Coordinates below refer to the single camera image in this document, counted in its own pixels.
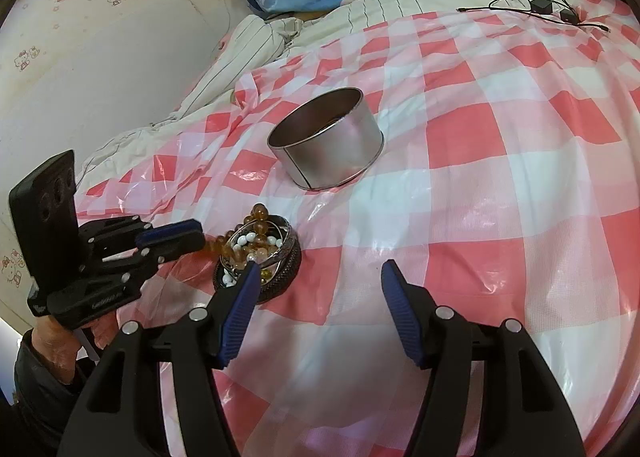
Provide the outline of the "person's left hand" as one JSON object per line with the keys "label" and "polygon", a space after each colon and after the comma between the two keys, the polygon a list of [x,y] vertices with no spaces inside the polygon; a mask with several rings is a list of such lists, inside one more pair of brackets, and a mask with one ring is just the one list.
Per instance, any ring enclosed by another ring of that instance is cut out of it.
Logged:
{"label": "person's left hand", "polygon": [[[116,312],[90,321],[86,328],[90,329],[94,344],[104,350],[118,333]],[[73,381],[81,343],[72,331],[58,324],[52,316],[38,317],[32,329],[32,347],[58,381],[63,385]]]}

